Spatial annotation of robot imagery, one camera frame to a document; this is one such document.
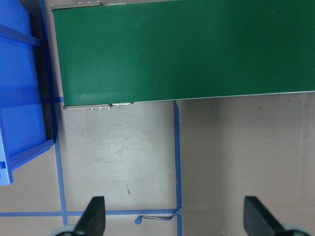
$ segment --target metal bracket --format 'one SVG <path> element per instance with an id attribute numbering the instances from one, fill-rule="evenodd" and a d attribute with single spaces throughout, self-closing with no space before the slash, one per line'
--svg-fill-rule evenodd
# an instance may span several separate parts
<path id="1" fill-rule="evenodd" d="M 94 110 L 103 110 L 103 108 L 106 108 L 108 110 L 111 110 L 113 106 L 129 106 L 133 104 L 133 102 L 124 102 L 124 103 L 111 103 L 111 104 L 99 104 L 99 105 L 83 105 L 83 106 L 64 106 L 63 109 L 65 110 L 77 110 L 77 109 L 89 109 L 90 111 Z"/>
<path id="2" fill-rule="evenodd" d="M 56 5 L 51 7 L 51 11 L 54 10 L 60 10 L 60 9 L 66 9 L 66 8 L 76 8 L 76 7 L 87 7 L 87 6 L 103 6 L 103 3 L 101 1 L 89 1 L 89 2 L 79 2 L 75 4 L 69 4 L 69 5 Z"/>

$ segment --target blue container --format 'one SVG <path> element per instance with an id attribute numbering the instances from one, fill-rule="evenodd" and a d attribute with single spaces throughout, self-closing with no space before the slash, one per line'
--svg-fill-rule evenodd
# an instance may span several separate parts
<path id="1" fill-rule="evenodd" d="M 53 145 L 47 140 L 28 12 L 18 0 L 0 0 L 0 185 Z"/>

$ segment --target green surface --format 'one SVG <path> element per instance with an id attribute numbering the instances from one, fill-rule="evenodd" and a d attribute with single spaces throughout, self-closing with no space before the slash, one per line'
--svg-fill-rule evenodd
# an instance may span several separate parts
<path id="1" fill-rule="evenodd" d="M 66 106 L 315 90 L 314 0 L 54 11 Z"/>

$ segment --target torn tape piece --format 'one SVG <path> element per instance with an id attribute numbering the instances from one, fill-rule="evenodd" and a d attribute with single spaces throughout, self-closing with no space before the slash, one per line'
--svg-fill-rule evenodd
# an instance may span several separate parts
<path id="1" fill-rule="evenodd" d="M 181 211 L 177 209 L 171 216 L 169 217 L 159 217 L 159 216 L 147 216 L 147 215 L 138 215 L 135 219 L 135 224 L 140 225 L 142 223 L 142 219 L 150 219 L 150 220 L 163 220 L 163 221 L 170 221 L 173 217 L 178 216 L 181 214 Z"/>

